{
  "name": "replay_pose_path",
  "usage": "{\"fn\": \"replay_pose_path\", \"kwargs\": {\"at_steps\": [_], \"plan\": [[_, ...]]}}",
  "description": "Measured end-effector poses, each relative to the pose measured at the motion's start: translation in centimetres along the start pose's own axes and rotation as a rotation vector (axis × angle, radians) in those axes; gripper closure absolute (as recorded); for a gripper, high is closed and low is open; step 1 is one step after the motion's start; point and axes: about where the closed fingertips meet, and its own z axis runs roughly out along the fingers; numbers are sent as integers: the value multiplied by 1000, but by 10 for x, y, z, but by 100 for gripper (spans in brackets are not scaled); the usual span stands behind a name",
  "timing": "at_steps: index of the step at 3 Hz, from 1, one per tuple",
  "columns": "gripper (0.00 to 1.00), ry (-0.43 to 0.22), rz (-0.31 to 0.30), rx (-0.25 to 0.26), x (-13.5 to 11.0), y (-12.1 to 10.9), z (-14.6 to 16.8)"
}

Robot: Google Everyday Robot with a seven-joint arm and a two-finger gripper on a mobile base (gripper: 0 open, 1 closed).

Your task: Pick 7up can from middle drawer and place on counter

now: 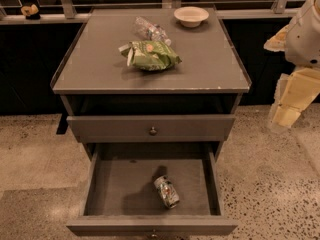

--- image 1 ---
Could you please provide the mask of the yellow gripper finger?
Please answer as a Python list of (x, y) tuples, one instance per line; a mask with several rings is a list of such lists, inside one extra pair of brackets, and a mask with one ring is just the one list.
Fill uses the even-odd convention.
[(269, 112), (268, 128), (274, 133), (290, 129), (319, 94), (319, 70), (296, 67), (290, 75), (282, 74)]
[(288, 25), (280, 29), (274, 36), (268, 39), (263, 48), (271, 52), (284, 52), (286, 50), (286, 37)]

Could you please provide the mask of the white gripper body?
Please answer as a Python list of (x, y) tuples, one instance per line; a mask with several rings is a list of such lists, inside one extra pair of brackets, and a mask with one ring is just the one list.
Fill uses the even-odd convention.
[(320, 67), (320, 0), (306, 0), (289, 22), (285, 57), (296, 66)]

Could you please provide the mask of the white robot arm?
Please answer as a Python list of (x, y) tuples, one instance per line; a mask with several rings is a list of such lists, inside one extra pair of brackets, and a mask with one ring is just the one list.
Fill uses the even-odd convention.
[(264, 48), (283, 51), (294, 64), (291, 74), (277, 82), (268, 127), (276, 133), (289, 129), (320, 94), (320, 0), (306, 0), (289, 24), (268, 39)]

